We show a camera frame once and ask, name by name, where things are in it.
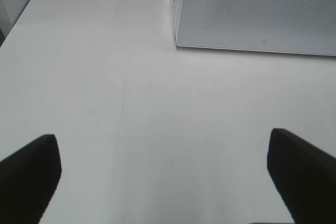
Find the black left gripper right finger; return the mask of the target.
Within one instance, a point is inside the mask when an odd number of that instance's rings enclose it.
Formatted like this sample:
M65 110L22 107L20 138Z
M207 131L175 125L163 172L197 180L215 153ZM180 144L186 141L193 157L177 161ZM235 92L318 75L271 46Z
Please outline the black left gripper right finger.
M335 157L286 129L273 129L267 169L295 223L335 223Z

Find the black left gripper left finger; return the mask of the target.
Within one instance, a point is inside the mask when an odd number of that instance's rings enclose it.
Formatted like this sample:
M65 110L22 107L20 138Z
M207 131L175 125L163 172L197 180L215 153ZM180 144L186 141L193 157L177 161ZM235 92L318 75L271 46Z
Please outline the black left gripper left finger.
M57 139L45 134L1 161L1 223L39 223L59 180Z

